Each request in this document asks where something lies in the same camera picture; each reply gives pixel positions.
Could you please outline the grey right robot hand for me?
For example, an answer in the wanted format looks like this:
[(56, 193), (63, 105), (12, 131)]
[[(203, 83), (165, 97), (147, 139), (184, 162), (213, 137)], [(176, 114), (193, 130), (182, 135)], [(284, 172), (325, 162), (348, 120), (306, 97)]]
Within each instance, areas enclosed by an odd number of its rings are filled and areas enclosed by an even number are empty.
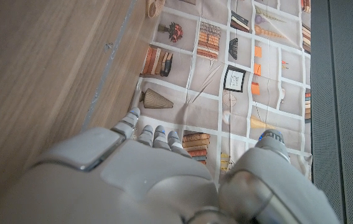
[(0, 223), (337, 223), (325, 194), (266, 130), (217, 185), (176, 132), (132, 133), (133, 108), (41, 154), (1, 197)]

